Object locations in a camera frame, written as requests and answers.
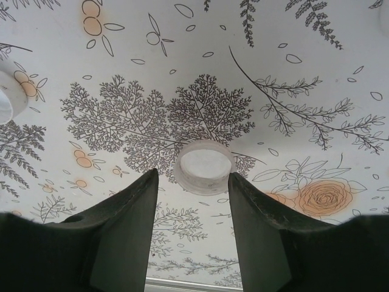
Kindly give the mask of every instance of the fern leaf illustration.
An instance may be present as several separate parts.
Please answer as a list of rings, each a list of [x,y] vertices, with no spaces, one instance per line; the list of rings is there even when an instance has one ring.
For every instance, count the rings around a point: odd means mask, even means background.
[[[303,0],[289,0],[289,3],[286,5],[285,11],[288,11],[296,4],[302,2]],[[308,13],[305,19],[305,26],[309,27],[312,23],[312,29],[314,31],[319,31],[320,35],[324,37],[326,41],[329,41],[331,44],[335,45],[335,48],[342,50],[343,47],[338,40],[335,40],[336,36],[333,33],[333,29],[328,28],[331,24],[329,21],[325,20],[328,18],[328,15],[323,10],[328,3],[325,1],[313,4],[316,0],[305,0],[304,3],[298,8],[296,12],[296,19],[299,19],[305,13]]]

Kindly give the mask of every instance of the orange rose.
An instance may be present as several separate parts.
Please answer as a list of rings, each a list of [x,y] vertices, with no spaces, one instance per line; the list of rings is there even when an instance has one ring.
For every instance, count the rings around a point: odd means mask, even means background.
[[[275,199],[276,201],[279,201],[280,203],[284,204],[285,206],[287,206],[289,208],[294,208],[296,206],[296,204],[294,203],[293,200],[290,200],[283,195],[277,195],[275,193],[266,193],[266,195]]]
[[[319,217],[339,212],[353,200],[345,179],[314,179],[300,190],[295,199],[296,209],[305,215]]]

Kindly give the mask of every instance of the twig illustration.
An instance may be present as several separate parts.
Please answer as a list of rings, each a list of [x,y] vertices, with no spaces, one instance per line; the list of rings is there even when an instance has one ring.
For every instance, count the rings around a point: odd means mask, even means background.
[[[4,44],[0,43],[0,60],[4,60],[8,58],[8,54],[11,53],[12,48],[21,49],[21,50],[27,50],[29,52],[32,52],[32,50],[25,49],[23,47],[14,46],[12,44]]]
[[[202,229],[202,224],[196,215],[197,210],[192,208],[187,210],[174,208],[161,210],[159,203],[154,219],[150,253],[159,258],[169,255],[172,248],[166,246],[170,242],[167,239],[167,232],[178,235],[180,239],[186,238],[190,242],[207,238],[207,234],[199,231]]]
[[[233,272],[228,276],[225,276],[221,281],[215,281],[215,285],[232,287],[232,288],[242,288],[242,278],[240,272]]]
[[[285,11],[288,11],[294,5],[300,2],[301,0],[289,0]],[[332,34],[334,30],[326,28],[326,26],[331,24],[328,20],[325,20],[327,19],[328,15],[324,12],[320,12],[320,10],[324,9],[328,3],[322,1],[313,4],[313,2],[315,2],[315,0],[305,0],[305,2],[302,3],[296,12],[296,19],[299,19],[304,13],[309,12],[305,19],[305,26],[309,27],[312,23],[314,23],[312,26],[314,31],[318,30],[326,41],[329,41],[331,44],[335,44],[337,49],[342,50],[342,45],[339,43],[339,41],[335,40],[336,36]]]
[[[180,264],[174,260],[167,260],[166,263],[158,265],[150,262],[149,267],[156,267],[156,271],[173,271],[175,269],[184,269],[186,275],[197,274],[199,271],[206,271],[209,275],[222,274],[231,271],[232,267],[239,264],[237,259],[221,259],[215,255],[207,255],[209,263],[195,262],[190,257],[184,259]]]
[[[35,125],[20,127],[14,121],[10,121],[6,125],[0,125],[0,173],[29,188],[28,183],[9,164],[16,162],[18,167],[22,167],[34,178],[37,178],[38,175],[26,161],[24,155],[31,156],[38,161],[41,160],[34,148],[44,150],[41,142],[44,141],[45,130],[46,127]],[[1,183],[1,188],[18,197],[15,190],[12,190],[5,182]]]
[[[64,198],[60,196],[56,198],[51,195],[51,197],[46,197],[46,202],[42,201],[42,203],[38,203],[38,207],[33,207],[36,212],[31,212],[31,214],[39,217],[42,223],[45,223],[47,219],[58,218],[60,214],[72,215],[76,208],[72,203],[66,207]]]
[[[101,102],[73,83],[61,110],[72,121],[68,131],[76,139],[93,151],[123,149],[126,164],[137,172],[157,167],[174,182],[172,165],[183,145],[200,139],[229,145],[255,126],[246,122],[253,110],[247,109],[251,99],[243,97],[243,89],[218,88],[210,75],[200,75],[188,89],[178,87],[179,98],[168,105],[160,92],[144,97],[137,81],[125,83],[119,75],[102,83]],[[243,175],[262,162],[242,153],[235,157]]]
[[[264,112],[265,119],[270,115],[274,116],[274,121],[272,121],[269,126],[274,128],[275,131],[279,131],[285,136],[291,136],[296,128],[312,128],[312,138],[309,141],[321,146],[323,150],[331,148],[329,142],[332,137],[329,134],[338,132],[342,133],[345,137],[353,136],[355,138],[353,145],[357,145],[359,149],[370,150],[371,153],[375,154],[379,154],[380,151],[383,151],[381,146],[383,142],[389,141],[389,138],[381,138],[380,136],[383,134],[382,131],[371,133],[371,127],[385,125],[382,121],[385,117],[369,114],[354,123],[346,120],[340,127],[332,126],[329,123],[338,115],[348,117],[349,112],[354,109],[349,98],[341,100],[334,108],[330,109],[324,109],[323,107],[313,108],[306,104],[302,106],[290,103],[285,104],[283,101],[279,101],[277,96],[271,96],[269,90],[266,91],[261,83],[258,84],[258,82],[250,78],[235,59],[231,48],[230,52],[235,64],[241,72],[267,97],[268,101],[270,101],[270,103],[261,108],[261,111]]]

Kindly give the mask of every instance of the black line drawing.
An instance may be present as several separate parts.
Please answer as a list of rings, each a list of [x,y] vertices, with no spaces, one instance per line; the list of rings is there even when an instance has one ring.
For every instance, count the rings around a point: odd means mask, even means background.
[[[19,9],[19,7],[24,7],[27,8],[30,5],[30,0],[12,0],[13,5],[15,6],[16,9]],[[47,6],[51,10],[53,9],[53,5],[61,6],[60,2],[57,0],[33,0],[33,3],[38,7],[42,8],[41,6]]]
[[[300,58],[292,54],[287,54],[285,59],[292,64],[300,64],[303,62]]]
[[[103,29],[117,32],[120,30],[125,29],[124,26],[116,23],[104,23],[103,25],[101,24],[100,20],[100,12],[102,8],[102,1],[97,1],[96,3],[93,0],[84,0],[81,9],[84,14],[84,31],[92,36],[92,37],[100,37],[102,39],[102,43],[104,45],[105,50],[110,56],[114,56],[114,51],[111,46],[111,42],[107,38],[105,34],[103,34]],[[86,48],[87,49],[92,49],[96,45],[96,38],[91,39],[90,41],[87,42]]]
[[[185,16],[186,18],[192,18],[195,15],[193,10],[186,5],[175,4],[174,7],[181,15]]]
[[[14,62],[14,64],[20,70],[16,70],[13,73],[13,76],[16,81],[19,82],[19,84],[23,87],[26,96],[34,97],[36,102],[39,99],[43,102],[46,102],[40,89],[46,84],[47,78],[43,78],[37,84],[35,84],[36,80],[34,81],[34,79],[39,76],[38,74],[28,75],[27,71],[22,67],[22,65],[17,62]]]
[[[171,182],[175,182],[173,165],[183,145],[211,139],[228,146],[255,127],[247,121],[253,112],[248,108],[251,97],[243,97],[242,88],[231,92],[218,88],[214,76],[200,75],[188,89],[178,87],[178,98],[168,105],[160,92],[152,90],[144,97],[137,81],[126,85],[119,75],[100,86],[102,101],[78,83],[71,84],[69,98],[61,100],[65,119],[72,122],[68,131],[92,151],[122,149],[128,154],[128,167],[140,173],[157,167]],[[265,164],[249,155],[233,154],[244,176],[255,163]]]
[[[250,47],[254,47],[254,41],[253,41],[253,32],[252,28],[253,25],[252,23],[254,22],[254,17],[252,16],[251,13],[254,13],[256,11],[253,3],[259,2],[260,0],[242,0],[240,3],[239,7],[242,9],[240,16],[243,18],[243,27],[244,27],[244,33],[246,35],[246,40],[247,43],[249,44]],[[205,0],[204,2],[204,10],[206,12],[209,11],[209,3],[211,0]],[[221,29],[226,30],[225,26],[220,26]]]
[[[186,30],[187,32],[191,32],[191,31],[193,31],[195,28],[196,28],[196,26],[195,26],[194,24],[192,24],[191,26],[188,26],[185,30]]]
[[[370,92],[370,95],[372,98],[374,98],[375,100],[377,100],[378,102],[380,102],[382,100],[382,94],[379,93],[379,92]]]
[[[168,54],[166,52],[166,48],[165,48],[164,42],[166,42],[166,43],[173,43],[174,41],[168,40],[166,38],[161,38],[160,30],[159,30],[159,27],[158,27],[158,24],[157,24],[156,20],[151,16],[150,13],[148,14],[148,18],[150,20],[151,26],[153,27],[154,31],[153,32],[149,32],[149,33],[146,34],[147,43],[149,43],[152,46],[156,46],[156,45],[158,45],[160,43],[160,46],[162,48],[162,52],[167,57]]]
[[[174,260],[167,260],[165,263],[158,265],[154,262],[149,262],[149,268],[155,267],[156,271],[173,271],[175,269],[183,269],[185,275],[197,274],[200,271],[206,271],[209,275],[224,274],[232,270],[232,267],[238,263],[237,259],[222,259],[215,255],[207,254],[209,263],[195,262],[190,257],[184,259],[182,264]]]
[[[30,212],[32,215],[37,216],[41,219],[44,224],[48,219],[59,218],[60,214],[72,215],[73,211],[76,211],[77,207],[73,206],[72,203],[68,207],[65,206],[65,198],[54,195],[46,197],[46,202],[38,203],[38,207],[33,207],[35,211]]]
[[[170,242],[167,239],[167,232],[178,235],[180,240],[186,238],[189,242],[200,241],[207,238],[208,234],[202,233],[202,224],[197,216],[197,209],[166,209],[161,210],[161,203],[157,205],[156,216],[151,237],[150,253],[159,258],[169,256],[173,250],[167,246]]]
[[[354,74],[354,75],[358,74],[360,71],[363,70],[363,68],[364,68],[364,66],[359,67],[358,69],[356,69],[356,70],[354,71],[353,74]]]
[[[11,53],[12,48],[21,49],[21,50],[26,50],[28,52],[32,52],[32,50],[26,49],[24,47],[18,47],[18,46],[14,46],[12,44],[0,43],[0,60],[1,61],[4,61],[5,59],[8,59],[8,55]]]
[[[377,0],[373,5],[369,6],[370,9],[378,8],[382,5],[384,0]]]
[[[18,167],[22,167],[34,178],[38,178],[34,168],[26,161],[26,157],[30,156],[41,161],[34,148],[44,151],[42,142],[44,142],[45,131],[46,127],[36,125],[20,127],[13,120],[5,125],[0,125],[0,173],[29,189],[28,183],[12,169],[11,165],[15,162]],[[4,181],[0,181],[0,187],[13,196],[19,197],[18,193]]]
[[[235,271],[228,276],[223,277],[220,281],[215,281],[215,285],[242,288],[241,272]]]
[[[299,2],[301,2],[301,0],[289,0],[285,11],[288,11]],[[313,2],[315,2],[315,0],[306,0],[304,3],[302,3],[296,12],[296,19],[299,19],[304,13],[309,12],[305,19],[305,26],[309,27],[312,23],[314,23],[312,26],[314,31],[318,30],[326,41],[334,44],[335,48],[342,50],[342,45],[338,40],[335,40],[336,36],[332,34],[334,30],[326,28],[326,26],[331,24],[328,20],[325,20],[327,19],[328,15],[324,12],[319,12],[320,10],[324,9],[328,3],[322,1],[313,4]]]
[[[33,111],[35,111],[35,112],[37,112],[37,113],[41,113],[38,109],[36,109],[36,108],[33,108],[32,106],[29,106],[29,108],[31,109],[31,110],[33,110]]]
[[[212,57],[213,54],[214,54],[213,52],[206,52],[202,57],[203,57],[203,58]]]
[[[16,21],[16,19],[14,19],[14,17],[11,14],[9,14],[8,10],[9,10],[9,6],[4,6],[4,3],[0,2],[0,18],[4,21],[6,21],[7,19]]]
[[[313,108],[306,104],[302,106],[285,104],[282,101],[278,101],[277,96],[271,96],[269,90],[264,88],[261,83],[251,79],[235,59],[231,48],[230,52],[239,70],[267,97],[268,101],[270,101],[270,103],[261,108],[261,111],[264,112],[265,119],[267,119],[271,113],[274,114],[274,121],[272,121],[269,126],[271,128],[274,127],[275,131],[279,131],[285,136],[291,136],[296,128],[312,128],[312,138],[310,138],[309,141],[321,146],[323,150],[327,150],[331,147],[329,145],[329,142],[332,139],[329,135],[330,133],[340,133],[346,138],[353,136],[355,137],[353,145],[358,146],[359,149],[371,150],[370,153],[379,154],[380,151],[384,150],[381,146],[383,142],[389,141],[389,138],[380,137],[381,134],[383,134],[383,131],[372,133],[371,127],[385,125],[382,121],[385,117],[369,114],[366,117],[361,117],[354,123],[350,123],[346,120],[340,127],[332,126],[329,123],[338,115],[348,117],[349,112],[354,109],[353,103],[351,103],[349,98],[341,100],[334,108],[330,109],[323,109],[323,107]]]
[[[268,148],[268,151],[271,153],[271,155],[273,156],[278,156],[278,151],[274,150],[274,149],[271,149],[271,148]]]
[[[100,176],[94,176],[93,178],[100,183],[105,183],[105,180]]]
[[[131,59],[131,61],[135,64],[138,64],[138,65],[144,65],[146,63],[146,61],[144,61],[142,59]]]
[[[267,195],[290,208],[312,217],[330,216],[344,210],[354,199],[354,194],[367,188],[357,181],[340,176],[351,168],[327,169],[328,161],[303,162],[290,160],[285,169],[270,169],[257,174],[253,182],[263,182],[281,176],[280,185]]]

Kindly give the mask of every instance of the orange circle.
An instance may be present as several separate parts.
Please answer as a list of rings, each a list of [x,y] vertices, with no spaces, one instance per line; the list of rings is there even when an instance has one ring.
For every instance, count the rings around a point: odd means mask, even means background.
[[[103,31],[102,25],[100,22],[94,17],[87,17],[84,19],[84,30],[89,35],[100,35]]]
[[[92,166],[92,162],[85,157],[79,157],[76,161],[79,166],[85,167],[86,169]]]
[[[12,211],[12,214],[16,215],[16,216],[21,216],[22,215],[22,213],[19,212],[19,211]]]
[[[100,15],[100,6],[92,0],[85,0],[81,7],[87,16],[98,17]]]
[[[77,158],[79,158],[79,157],[85,157],[85,152],[82,151],[82,150],[75,150],[73,154],[74,154],[74,156],[77,157]]]
[[[76,181],[75,184],[76,184],[78,187],[86,187],[86,186],[87,186],[86,182],[84,182],[84,181],[82,181],[82,180],[80,180],[80,179],[79,179],[78,181]]]
[[[28,82],[30,80],[27,74],[23,71],[15,71],[15,73],[13,73],[13,76],[19,83]]]
[[[52,193],[53,190],[50,188],[50,187],[43,187],[43,192],[46,192],[46,193]]]
[[[30,97],[36,96],[36,88],[33,84],[29,82],[23,82],[21,83],[21,86],[23,87],[26,96],[30,96]]]

